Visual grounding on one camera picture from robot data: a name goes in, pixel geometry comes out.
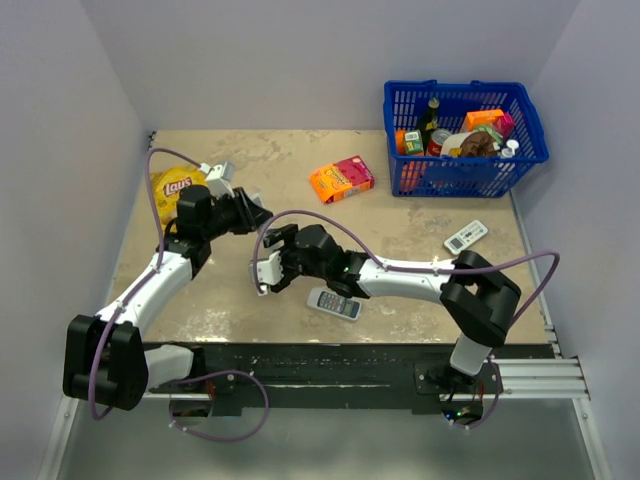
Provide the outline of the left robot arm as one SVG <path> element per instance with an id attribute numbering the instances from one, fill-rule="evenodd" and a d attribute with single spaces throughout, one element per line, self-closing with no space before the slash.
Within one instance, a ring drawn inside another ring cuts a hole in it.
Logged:
<path id="1" fill-rule="evenodd" d="M 172 219 L 143 273 L 93 316 L 78 315 L 66 334 L 62 389 L 66 396 L 132 410 L 143 395 L 174 382 L 200 390 L 207 368 L 192 349 L 146 349 L 142 338 L 167 303 L 200 272 L 216 238 L 259 230 L 271 217 L 259 198 L 238 187 L 216 197 L 202 185 L 184 188 Z"/>

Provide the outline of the white long remote control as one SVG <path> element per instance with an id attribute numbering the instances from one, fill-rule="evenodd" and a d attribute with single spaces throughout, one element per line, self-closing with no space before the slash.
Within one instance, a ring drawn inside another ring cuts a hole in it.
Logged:
<path id="1" fill-rule="evenodd" d="M 249 194 L 249 199 L 255 204 L 258 204 L 258 205 L 263 204 L 262 196 L 259 191 Z"/>

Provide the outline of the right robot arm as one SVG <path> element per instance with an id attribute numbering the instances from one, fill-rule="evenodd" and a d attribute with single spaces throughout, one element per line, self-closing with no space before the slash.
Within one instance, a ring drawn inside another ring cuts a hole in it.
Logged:
<path id="1" fill-rule="evenodd" d="M 250 263 L 259 293 L 277 293 L 310 277 L 344 298 L 398 297 L 443 306 L 460 335 L 441 376 L 459 393 L 480 382 L 485 360 L 505 343 L 521 298 L 516 283 L 473 251 L 439 262 L 384 259 L 343 248 L 319 224 L 265 230 L 258 244 L 271 251 Z"/>

